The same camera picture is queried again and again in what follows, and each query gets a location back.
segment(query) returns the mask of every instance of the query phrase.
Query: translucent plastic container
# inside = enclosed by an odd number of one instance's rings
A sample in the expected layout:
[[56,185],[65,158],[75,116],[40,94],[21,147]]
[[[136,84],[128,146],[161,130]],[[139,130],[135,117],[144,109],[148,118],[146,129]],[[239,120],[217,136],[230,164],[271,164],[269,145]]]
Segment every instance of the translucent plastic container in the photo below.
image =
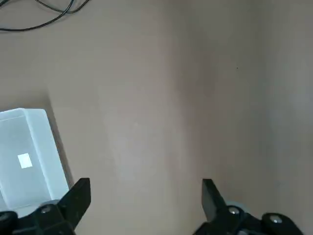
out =
[[22,217],[67,192],[45,110],[0,112],[0,211]]

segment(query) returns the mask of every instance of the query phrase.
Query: black cable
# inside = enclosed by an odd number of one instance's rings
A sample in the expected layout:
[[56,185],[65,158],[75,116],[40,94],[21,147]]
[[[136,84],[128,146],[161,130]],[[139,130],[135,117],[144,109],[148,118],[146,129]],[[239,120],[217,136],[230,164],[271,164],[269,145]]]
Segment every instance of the black cable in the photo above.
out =
[[[57,16],[56,18],[46,22],[46,23],[43,23],[43,24],[40,24],[38,26],[34,26],[34,27],[30,27],[30,28],[20,28],[20,29],[12,29],[12,28],[0,28],[0,31],[7,31],[7,32],[25,32],[25,31],[30,31],[30,30],[34,30],[34,29],[37,29],[37,28],[42,28],[42,27],[45,27],[55,21],[57,21],[58,19],[60,19],[61,17],[63,17],[66,13],[68,13],[69,9],[72,7],[73,3],[74,3],[75,0],[71,0],[69,5],[67,6],[67,8],[64,10],[64,11],[61,11],[61,14],[59,16]],[[80,7],[78,7],[75,12],[79,11],[80,9],[82,9],[86,3],[90,1],[90,0],[86,0]]]
[[[59,9],[53,7],[53,6],[50,6],[50,5],[48,5],[48,4],[45,4],[45,3],[43,3],[43,2],[40,1],[40,0],[35,0],[35,1],[38,2],[38,3],[40,3],[41,5],[43,5],[43,6],[45,6],[45,7],[47,7],[47,8],[49,8],[49,9],[53,10],[53,11],[63,12],[62,10],[59,10]],[[68,11],[67,14],[72,14],[72,13],[76,13],[76,12],[80,11],[89,1],[90,1],[90,0],[85,0],[78,8],[76,8],[76,9],[73,10],[73,11]]]

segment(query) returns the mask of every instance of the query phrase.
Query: metal bolt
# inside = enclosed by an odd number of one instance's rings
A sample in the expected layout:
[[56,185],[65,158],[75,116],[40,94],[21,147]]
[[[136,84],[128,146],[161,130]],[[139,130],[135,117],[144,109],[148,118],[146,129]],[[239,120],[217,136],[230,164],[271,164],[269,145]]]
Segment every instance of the metal bolt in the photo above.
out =
[[48,205],[41,209],[41,213],[45,214],[45,213],[48,213],[50,210],[51,210],[51,206]]
[[275,224],[280,224],[280,223],[283,222],[282,219],[278,215],[276,215],[276,214],[271,215],[269,218]]
[[4,214],[0,215],[0,221],[4,221],[4,220],[6,220],[8,218],[9,218],[9,214],[8,213],[4,213]]
[[232,214],[239,214],[239,210],[236,207],[229,207],[228,210]]

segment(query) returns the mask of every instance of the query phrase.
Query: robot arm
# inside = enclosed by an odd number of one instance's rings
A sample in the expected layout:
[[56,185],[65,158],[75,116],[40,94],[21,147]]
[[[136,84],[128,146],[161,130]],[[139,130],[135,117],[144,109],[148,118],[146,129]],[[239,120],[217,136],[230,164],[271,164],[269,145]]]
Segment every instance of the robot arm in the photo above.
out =
[[14,211],[0,212],[0,235],[75,235],[90,195],[90,180],[82,178],[56,205],[41,206],[23,218]]

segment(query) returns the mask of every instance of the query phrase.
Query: beige table surface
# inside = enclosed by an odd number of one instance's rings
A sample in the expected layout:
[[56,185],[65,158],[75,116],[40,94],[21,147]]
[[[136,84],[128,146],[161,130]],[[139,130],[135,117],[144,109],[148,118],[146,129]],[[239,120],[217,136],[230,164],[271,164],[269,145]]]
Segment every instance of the beige table surface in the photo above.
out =
[[[18,0],[0,25],[53,16]],[[0,34],[0,108],[46,108],[91,178],[80,235],[190,235],[203,177],[313,234],[312,21],[310,1],[92,0]]]

